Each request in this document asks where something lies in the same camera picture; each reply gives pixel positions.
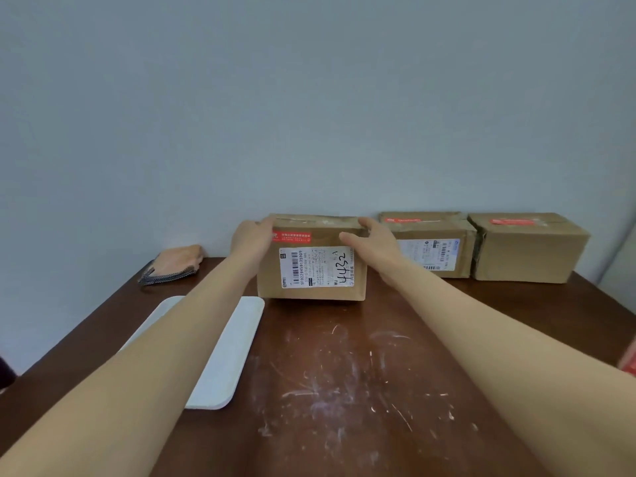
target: wooden table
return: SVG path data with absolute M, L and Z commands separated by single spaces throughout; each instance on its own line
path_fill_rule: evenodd
M 0 396 L 0 453 L 195 277 L 129 280 Z M 450 280 L 614 364 L 636 318 L 580 276 L 566 285 Z M 246 295 L 256 294 L 250 283 Z M 403 298 L 370 271 L 363 303 L 267 301 L 234 399 L 181 415 L 154 476 L 548 473 Z

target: person's left arm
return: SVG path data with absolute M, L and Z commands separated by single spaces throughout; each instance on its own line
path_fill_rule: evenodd
M 272 223 L 241 223 L 230 256 L 44 414 L 0 458 L 0 475 L 148 475 L 258 271 Z

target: person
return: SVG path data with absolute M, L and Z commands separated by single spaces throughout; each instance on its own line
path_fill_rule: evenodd
M 562 476 L 636 475 L 636 380 L 489 308 L 403 257 L 367 217 L 346 245 L 397 289 L 513 430 Z M 230 255 L 147 331 L 51 408 L 0 476 L 148 475 L 272 240 L 242 222 Z

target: box top flap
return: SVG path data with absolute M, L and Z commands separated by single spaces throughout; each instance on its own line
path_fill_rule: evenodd
M 459 211 L 381 212 L 379 219 L 393 232 L 456 229 L 475 231 L 467 221 L 466 214 Z
M 309 214 L 273 214 L 274 228 L 362 229 L 355 216 L 313 216 Z
M 489 233 L 590 236 L 555 212 L 481 212 L 470 213 L 468 218 Z

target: person's right arm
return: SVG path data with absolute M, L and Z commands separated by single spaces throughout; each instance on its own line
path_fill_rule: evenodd
M 556 475 L 636 475 L 636 379 L 529 328 L 403 257 L 388 228 L 341 240 L 397 289 Z

